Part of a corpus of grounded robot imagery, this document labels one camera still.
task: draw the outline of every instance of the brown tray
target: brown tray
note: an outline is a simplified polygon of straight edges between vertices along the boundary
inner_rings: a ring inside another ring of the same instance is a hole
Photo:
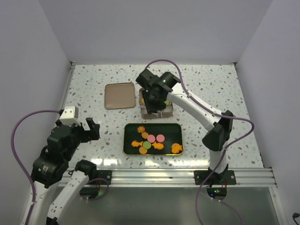
[[[105,86],[105,109],[128,109],[135,107],[135,85],[112,83]]]

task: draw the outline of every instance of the round candy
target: round candy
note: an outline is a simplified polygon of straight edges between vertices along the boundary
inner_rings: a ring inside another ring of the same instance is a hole
[[[174,143],[174,144],[172,144],[172,149],[175,147],[175,146],[179,146],[180,144],[178,144],[178,143]]]
[[[150,143],[154,143],[155,142],[155,136],[154,135],[149,135],[147,137],[147,140],[150,142]]]
[[[140,151],[140,153],[141,153],[142,155],[144,155],[144,154],[147,153],[147,149],[145,149],[143,146],[140,147],[139,151]]]
[[[151,148],[151,143],[150,142],[144,142],[143,144],[142,144],[142,146],[145,148],[145,149],[149,149],[149,148]]]
[[[157,135],[156,140],[157,140],[158,142],[164,142],[165,136],[163,136],[163,135]]]

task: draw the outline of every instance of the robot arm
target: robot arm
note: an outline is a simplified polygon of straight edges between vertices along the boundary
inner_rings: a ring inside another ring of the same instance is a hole
[[[142,91],[142,95],[147,113],[156,113],[165,109],[165,101],[169,100],[186,110],[204,126],[208,132],[202,142],[210,150],[210,169],[213,170],[220,161],[233,124],[232,119],[224,119],[215,114],[228,116],[233,116],[233,114],[230,111],[223,113],[193,95],[205,107],[211,109],[214,114],[201,108],[190,99],[182,88],[180,80],[170,72],[165,72],[158,77],[145,69],[139,74],[136,82],[145,89]],[[227,169],[226,157],[223,158],[215,173],[221,174],[225,169]]]
[[[55,190],[63,173],[68,169],[68,162],[71,160],[76,148],[80,143],[100,138],[100,125],[95,124],[92,118],[87,118],[86,121],[90,130],[84,130],[82,124],[78,121],[77,107],[66,107],[61,110],[60,119],[56,121],[57,126],[47,138],[47,146],[43,148],[40,157],[33,163],[31,178],[36,188],[36,200],[31,202],[33,193],[30,190],[30,200],[21,221],[22,225],[26,222],[32,204],[34,206],[28,225],[46,225],[46,223],[57,225],[66,207],[76,196],[75,193],[79,193],[79,190],[87,184],[97,171],[96,165],[89,161],[82,160],[78,162],[71,180],[52,203]]]

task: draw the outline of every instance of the metal frame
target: metal frame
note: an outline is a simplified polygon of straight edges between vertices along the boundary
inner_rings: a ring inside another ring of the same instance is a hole
[[[191,169],[113,169],[111,187],[168,187],[195,188],[194,170]],[[275,188],[276,182],[271,169],[233,169],[237,185],[235,188]],[[70,179],[68,171],[60,181],[64,187]]]
[[[283,207],[282,207],[279,195],[278,195],[277,188],[276,187],[270,187],[269,191],[270,191],[270,195],[271,195],[271,198],[272,198],[272,201],[273,201],[274,209],[275,209],[279,224],[280,225],[288,224],[286,216],[285,216],[284,211],[283,211]]]

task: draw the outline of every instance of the speckled white surface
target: speckled white surface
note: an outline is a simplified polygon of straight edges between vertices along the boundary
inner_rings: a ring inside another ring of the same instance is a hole
[[[77,65],[75,67],[66,105],[79,107],[79,120],[93,117],[100,123],[100,139],[82,143],[69,163],[70,168],[81,159],[96,163],[98,168],[207,168],[209,151],[201,139],[206,131],[201,124],[184,110],[174,105],[170,118],[143,120],[138,98],[131,109],[106,110],[104,89],[110,83],[133,82],[135,96],[140,86],[136,77],[145,65]],[[180,65],[188,89],[212,106],[236,116],[248,118],[246,105],[233,65]],[[162,75],[171,71],[178,75],[172,65],[153,65],[150,70]],[[128,123],[179,123],[182,128],[184,152],[180,156],[127,156],[123,153],[124,127]],[[233,122],[231,140],[246,133],[250,125]],[[231,168],[263,168],[255,137],[249,137],[232,145],[227,153]]]

